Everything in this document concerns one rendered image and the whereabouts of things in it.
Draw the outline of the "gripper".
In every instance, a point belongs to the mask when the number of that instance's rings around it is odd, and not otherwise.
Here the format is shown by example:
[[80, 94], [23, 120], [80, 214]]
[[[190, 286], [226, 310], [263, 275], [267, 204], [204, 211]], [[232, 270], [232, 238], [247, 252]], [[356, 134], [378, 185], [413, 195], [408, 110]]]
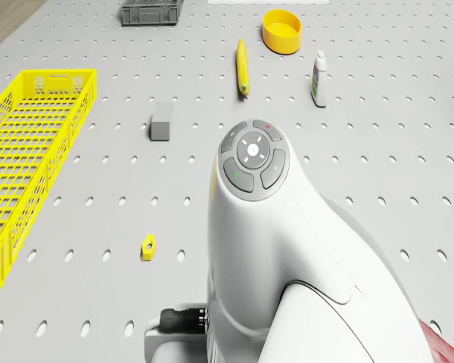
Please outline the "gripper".
[[208, 363], [207, 304], [186, 303], [163, 309], [148, 322], [146, 363]]

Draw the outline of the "small bolt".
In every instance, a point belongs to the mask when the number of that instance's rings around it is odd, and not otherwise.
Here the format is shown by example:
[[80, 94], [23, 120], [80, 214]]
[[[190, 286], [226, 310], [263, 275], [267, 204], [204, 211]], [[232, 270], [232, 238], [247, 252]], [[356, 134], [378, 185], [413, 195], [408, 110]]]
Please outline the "small bolt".
[[148, 234], [142, 242], [141, 260], [151, 261], [156, 251], [156, 242], [153, 234]]

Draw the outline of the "yellow basket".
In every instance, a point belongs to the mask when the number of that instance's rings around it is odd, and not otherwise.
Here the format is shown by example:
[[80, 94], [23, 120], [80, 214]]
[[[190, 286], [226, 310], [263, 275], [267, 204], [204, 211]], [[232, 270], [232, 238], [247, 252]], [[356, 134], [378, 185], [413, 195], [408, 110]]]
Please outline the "yellow basket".
[[22, 70], [0, 94], [0, 289], [95, 99], [94, 69]]

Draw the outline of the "grey cube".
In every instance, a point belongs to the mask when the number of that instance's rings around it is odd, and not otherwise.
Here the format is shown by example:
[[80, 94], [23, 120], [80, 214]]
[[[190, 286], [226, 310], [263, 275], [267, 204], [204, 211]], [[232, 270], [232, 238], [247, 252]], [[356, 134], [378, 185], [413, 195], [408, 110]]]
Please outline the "grey cube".
[[170, 140], [170, 129], [173, 121], [173, 104], [158, 103], [151, 117], [150, 138], [152, 141]]

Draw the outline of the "red plate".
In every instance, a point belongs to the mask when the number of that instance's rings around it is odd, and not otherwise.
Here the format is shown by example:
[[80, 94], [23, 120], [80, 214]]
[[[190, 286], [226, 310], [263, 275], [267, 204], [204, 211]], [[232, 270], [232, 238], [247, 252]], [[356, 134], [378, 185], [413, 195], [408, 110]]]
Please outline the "red plate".
[[418, 322], [428, 342], [434, 363], [454, 363], [454, 348], [423, 321]]

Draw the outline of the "banana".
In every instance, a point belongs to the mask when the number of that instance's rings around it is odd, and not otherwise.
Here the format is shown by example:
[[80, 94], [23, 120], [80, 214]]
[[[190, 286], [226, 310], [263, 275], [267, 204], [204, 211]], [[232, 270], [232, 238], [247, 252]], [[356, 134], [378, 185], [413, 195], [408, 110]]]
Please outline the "banana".
[[247, 96], [250, 93], [250, 79], [247, 66], [247, 53], [243, 39], [239, 39], [238, 41], [236, 65], [239, 92], [243, 96]]

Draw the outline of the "small white bottle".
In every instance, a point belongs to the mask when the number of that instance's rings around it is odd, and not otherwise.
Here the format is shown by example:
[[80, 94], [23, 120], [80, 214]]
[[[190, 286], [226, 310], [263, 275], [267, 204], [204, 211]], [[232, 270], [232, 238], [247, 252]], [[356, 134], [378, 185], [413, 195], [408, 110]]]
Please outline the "small white bottle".
[[316, 54], [313, 65], [313, 75], [311, 83], [311, 95], [317, 107], [327, 106], [327, 61], [325, 54], [319, 50]]

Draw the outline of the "yellow bowl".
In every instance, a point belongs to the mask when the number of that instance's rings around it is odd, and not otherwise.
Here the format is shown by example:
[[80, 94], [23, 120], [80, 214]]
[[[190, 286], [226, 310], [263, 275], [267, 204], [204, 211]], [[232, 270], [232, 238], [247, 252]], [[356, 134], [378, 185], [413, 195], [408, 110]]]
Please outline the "yellow bowl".
[[274, 9], [263, 16], [262, 37], [265, 45], [279, 54], [293, 54], [300, 49], [301, 23], [289, 11]]

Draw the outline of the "dark grey basket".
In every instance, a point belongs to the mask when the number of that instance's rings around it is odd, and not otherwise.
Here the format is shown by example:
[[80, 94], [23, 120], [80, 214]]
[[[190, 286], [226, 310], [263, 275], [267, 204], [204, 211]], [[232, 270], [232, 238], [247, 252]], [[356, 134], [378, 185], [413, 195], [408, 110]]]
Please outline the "dark grey basket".
[[123, 26], [176, 25], [184, 0], [126, 0]]

